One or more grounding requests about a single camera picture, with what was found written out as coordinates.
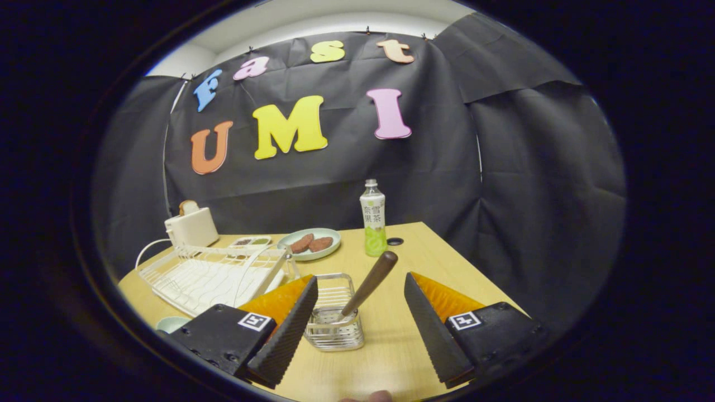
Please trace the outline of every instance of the plastic bottle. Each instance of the plastic bottle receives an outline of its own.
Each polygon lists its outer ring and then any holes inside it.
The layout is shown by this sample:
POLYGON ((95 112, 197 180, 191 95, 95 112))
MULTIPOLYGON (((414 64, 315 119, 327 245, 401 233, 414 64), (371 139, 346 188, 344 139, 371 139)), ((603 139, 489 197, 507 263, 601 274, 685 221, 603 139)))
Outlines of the plastic bottle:
POLYGON ((385 233, 385 195, 378 190, 376 179, 365 181, 360 206, 365 223, 365 253, 370 257, 380 257, 388 248, 388 236, 385 233))

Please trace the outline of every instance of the finger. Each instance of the finger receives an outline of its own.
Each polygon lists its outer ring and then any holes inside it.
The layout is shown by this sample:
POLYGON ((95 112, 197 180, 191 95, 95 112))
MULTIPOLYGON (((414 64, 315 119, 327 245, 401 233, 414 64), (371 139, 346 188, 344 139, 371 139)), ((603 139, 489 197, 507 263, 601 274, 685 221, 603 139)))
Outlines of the finger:
POLYGON ((370 394, 368 402, 393 402, 393 396, 385 390, 376 391, 370 394))

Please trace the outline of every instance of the cable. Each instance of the cable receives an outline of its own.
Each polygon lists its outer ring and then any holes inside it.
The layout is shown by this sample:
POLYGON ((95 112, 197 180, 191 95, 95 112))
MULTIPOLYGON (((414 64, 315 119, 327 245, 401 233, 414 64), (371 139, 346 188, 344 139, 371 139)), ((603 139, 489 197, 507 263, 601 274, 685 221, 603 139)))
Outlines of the cable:
POLYGON ((155 240, 148 245, 145 245, 144 248, 142 248, 142 251, 139 252, 139 255, 137 256, 137 261, 134 263, 134 269, 136 270, 139 267, 139 260, 142 259, 142 255, 144 254, 144 251, 147 251, 147 248, 159 243, 159 242, 170 242, 172 241, 171 239, 159 239, 155 240))

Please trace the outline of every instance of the black fabric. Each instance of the black fabric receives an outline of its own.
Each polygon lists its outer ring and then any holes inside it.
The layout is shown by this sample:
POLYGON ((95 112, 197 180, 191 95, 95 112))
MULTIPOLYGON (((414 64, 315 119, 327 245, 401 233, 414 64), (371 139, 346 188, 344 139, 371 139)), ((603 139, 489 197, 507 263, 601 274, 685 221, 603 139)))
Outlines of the black fabric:
MULTIPOLYGON (((169 113, 184 80, 147 77, 104 133, 92 179, 92 216, 108 269, 123 278, 142 248, 166 238, 162 153, 169 113)), ((160 251, 147 251, 147 256, 160 251)))
MULTIPOLYGON (((207 138, 206 158, 215 154, 216 134, 207 138)), ((365 179, 375 178, 386 194, 388 225, 423 221, 467 258, 476 242, 480 189, 475 125, 453 81, 450 67, 433 43, 414 36, 334 33, 273 44, 221 63, 196 77, 172 113, 166 152, 169 201, 174 213, 185 199, 210 207, 220 233, 292 232, 307 227, 363 226, 359 197, 365 179), (411 64, 389 60, 377 42, 408 44, 411 64), (313 63, 311 46, 340 40, 345 58, 313 63), (248 59, 269 56, 267 71, 235 82, 248 59), (215 69, 216 97, 197 112, 194 89, 215 69), (378 117, 365 93, 395 88, 406 139, 375 137, 378 117), (295 102, 320 95, 325 149, 256 160, 255 109, 276 104, 286 117, 295 102), (201 129, 233 121, 228 154, 213 173, 191 166, 190 137, 201 129)))
POLYGON ((445 28, 434 43, 450 62, 465 103, 550 81, 580 84, 538 45, 477 13, 445 28))
POLYGON ((476 266, 563 332, 593 301, 618 250, 626 185, 614 135, 586 88, 510 29, 472 14, 435 44, 477 125, 476 266))

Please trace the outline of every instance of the wire basket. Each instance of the wire basket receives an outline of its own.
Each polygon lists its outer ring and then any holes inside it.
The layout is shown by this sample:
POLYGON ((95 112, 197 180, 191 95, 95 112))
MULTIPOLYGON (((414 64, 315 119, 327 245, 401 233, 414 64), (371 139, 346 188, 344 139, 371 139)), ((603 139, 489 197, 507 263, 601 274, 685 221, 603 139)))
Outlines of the wire basket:
POLYGON ((362 348, 365 344, 363 326, 356 310, 343 320, 341 310, 347 305, 355 289, 348 274, 316 275, 318 296, 305 327, 305 338, 316 348, 326 352, 362 348))
POLYGON ((288 274, 281 269, 285 261, 298 279, 295 262, 283 245, 258 250, 175 246, 148 267, 136 269, 156 295, 196 317, 218 303, 238 307, 276 288, 288 274))

